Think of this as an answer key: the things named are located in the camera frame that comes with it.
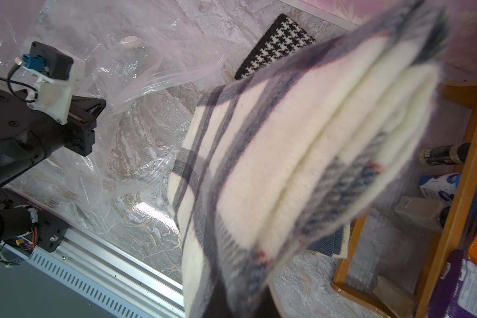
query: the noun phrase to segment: purple package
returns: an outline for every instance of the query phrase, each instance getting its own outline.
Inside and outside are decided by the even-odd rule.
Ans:
[[[477,318],[477,266],[462,250],[449,257],[429,301],[426,318]]]

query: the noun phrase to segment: black cable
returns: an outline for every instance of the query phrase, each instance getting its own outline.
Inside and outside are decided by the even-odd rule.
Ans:
[[[0,253],[2,252],[3,250],[3,247],[6,245],[7,243],[5,242],[2,246],[0,246]]]
[[[26,100],[26,99],[23,99],[23,98],[19,97],[18,95],[16,95],[16,92],[14,92],[13,86],[11,86],[11,82],[12,82],[11,79],[12,79],[14,73],[16,73],[17,70],[19,70],[19,67],[21,67],[21,66],[19,66],[18,64],[14,64],[14,66],[10,69],[9,73],[7,73],[7,87],[9,88],[9,91],[10,91],[11,94],[13,94],[17,98],[21,99],[25,103],[33,103],[34,101],[36,101],[35,99]],[[21,84],[21,85],[26,86],[26,87],[30,87],[32,90],[34,90],[35,93],[36,93],[36,99],[37,99],[37,90],[35,88],[33,88],[30,85],[25,85],[25,84]]]
[[[26,103],[33,103],[35,100],[31,100],[31,101],[28,101],[28,100],[25,100],[25,99],[22,99],[21,97],[19,97],[18,95],[16,95],[16,92],[13,91],[12,89],[12,86],[11,84],[17,84],[17,85],[21,85],[21,86],[25,86],[25,87],[28,87],[29,89],[33,90],[35,93],[36,93],[36,98],[37,98],[37,89],[33,86],[30,86],[28,84],[25,84],[25,83],[22,83],[22,82],[18,82],[16,80],[11,80],[11,77],[13,76],[13,74],[19,69],[19,65],[15,64],[15,66],[9,71],[9,73],[7,74],[7,78],[3,78],[3,77],[0,77],[0,80],[1,81],[4,81],[4,82],[7,82],[7,87],[9,88],[9,90],[11,91],[11,93],[16,96],[17,98],[21,99],[22,101],[26,102]]]
[[[4,263],[4,264],[7,264],[7,265],[19,265],[19,264],[13,263],[13,262],[7,262],[6,260],[0,260],[0,263]]]

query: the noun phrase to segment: ventilation slot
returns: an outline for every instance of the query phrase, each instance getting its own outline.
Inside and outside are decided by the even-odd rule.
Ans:
[[[85,277],[78,277],[78,274],[72,274],[64,268],[52,263],[49,258],[42,257],[35,253],[33,255],[33,264],[54,276],[57,276],[60,280],[65,281],[73,289],[77,290],[80,294],[85,295],[89,299],[92,299],[95,303],[99,303],[102,306],[108,307],[111,311],[114,311],[116,315],[124,318],[143,318],[139,314],[135,313],[130,308],[124,306],[115,299],[105,294],[104,290],[99,290],[91,285],[90,282],[85,281]]]

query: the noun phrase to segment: white bottle cap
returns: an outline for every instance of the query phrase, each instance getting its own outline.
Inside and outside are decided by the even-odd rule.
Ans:
[[[120,41],[120,44],[127,48],[139,47],[142,40],[137,36],[125,37]]]

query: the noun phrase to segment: blue connector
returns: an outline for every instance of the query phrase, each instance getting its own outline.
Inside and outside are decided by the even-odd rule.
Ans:
[[[22,56],[23,62],[26,64],[24,65],[26,68],[42,72],[44,71],[44,66],[46,65],[46,61],[39,56],[30,56],[28,54],[23,54]]]

